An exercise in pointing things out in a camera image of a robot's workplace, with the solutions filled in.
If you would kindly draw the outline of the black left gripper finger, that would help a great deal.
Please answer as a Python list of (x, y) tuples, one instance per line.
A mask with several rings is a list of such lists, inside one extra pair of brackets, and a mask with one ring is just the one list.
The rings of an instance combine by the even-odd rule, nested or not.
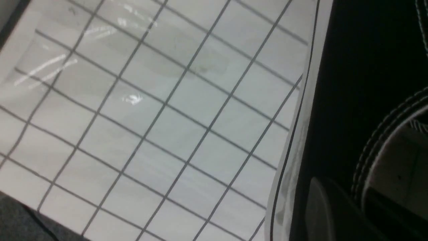
[(332, 180), (313, 177), (305, 211), (309, 241), (384, 241), (349, 196)]

